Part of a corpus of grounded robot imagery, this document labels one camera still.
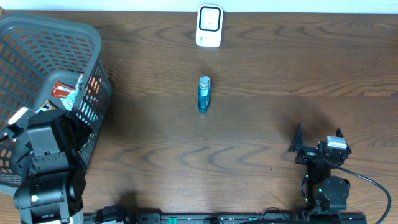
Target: wood grain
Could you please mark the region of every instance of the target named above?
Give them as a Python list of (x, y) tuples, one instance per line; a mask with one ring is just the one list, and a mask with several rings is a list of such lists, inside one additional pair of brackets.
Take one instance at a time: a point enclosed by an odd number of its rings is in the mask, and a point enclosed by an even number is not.
[[(195, 13), (28, 13), (90, 24), (103, 39), (114, 97), (85, 211), (296, 210), (305, 167), (287, 147), (301, 122), (308, 144), (342, 129), (353, 150), (344, 167), (390, 191), (385, 222), (398, 222), (398, 16), (226, 13), (221, 47), (204, 49)], [(207, 114), (196, 102), (201, 75), (213, 82)], [(374, 223), (383, 192), (333, 174), (351, 182), (348, 211)], [(0, 202), (0, 223), (17, 223), (12, 198)]]

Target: gray plastic basket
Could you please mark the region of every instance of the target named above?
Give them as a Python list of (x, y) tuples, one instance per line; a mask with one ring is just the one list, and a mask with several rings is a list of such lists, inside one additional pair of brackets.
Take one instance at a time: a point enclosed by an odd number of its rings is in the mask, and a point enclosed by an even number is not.
[[(89, 25), (24, 14), (1, 16), (0, 128), (19, 108), (36, 110), (46, 96), (50, 99), (53, 88), (50, 79), (70, 77), (68, 82), (76, 84), (75, 80), (83, 73), (72, 111), (93, 128), (90, 141), (81, 149), (81, 156), (88, 164), (112, 92), (100, 52), (101, 37)], [(21, 183), (10, 169), (15, 146), (10, 141), (0, 144), (0, 189)]]

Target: small spray bottle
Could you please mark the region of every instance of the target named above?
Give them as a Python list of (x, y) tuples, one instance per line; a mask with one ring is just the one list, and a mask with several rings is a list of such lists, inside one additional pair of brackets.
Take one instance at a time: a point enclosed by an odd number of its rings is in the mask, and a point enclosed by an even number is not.
[(198, 85), (199, 112), (206, 113), (210, 106), (211, 83), (208, 76), (202, 76)]

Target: white wall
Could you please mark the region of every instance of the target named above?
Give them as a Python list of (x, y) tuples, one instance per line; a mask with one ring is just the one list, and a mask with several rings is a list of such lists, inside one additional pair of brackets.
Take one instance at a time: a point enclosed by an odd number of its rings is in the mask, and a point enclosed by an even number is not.
[(0, 0), (5, 10), (194, 12), (203, 3), (225, 12), (398, 13), (398, 0)]

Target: white device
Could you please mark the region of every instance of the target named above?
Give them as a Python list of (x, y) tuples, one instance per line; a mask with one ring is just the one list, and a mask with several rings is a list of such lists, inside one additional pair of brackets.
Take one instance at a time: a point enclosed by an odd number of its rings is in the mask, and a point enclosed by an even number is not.
[(223, 30), (223, 9), (217, 5), (199, 7), (196, 42), (201, 47), (219, 47)]
[(335, 147), (338, 149), (347, 149), (347, 142), (344, 138), (337, 137), (337, 136), (328, 136), (326, 138), (326, 143), (330, 147)]

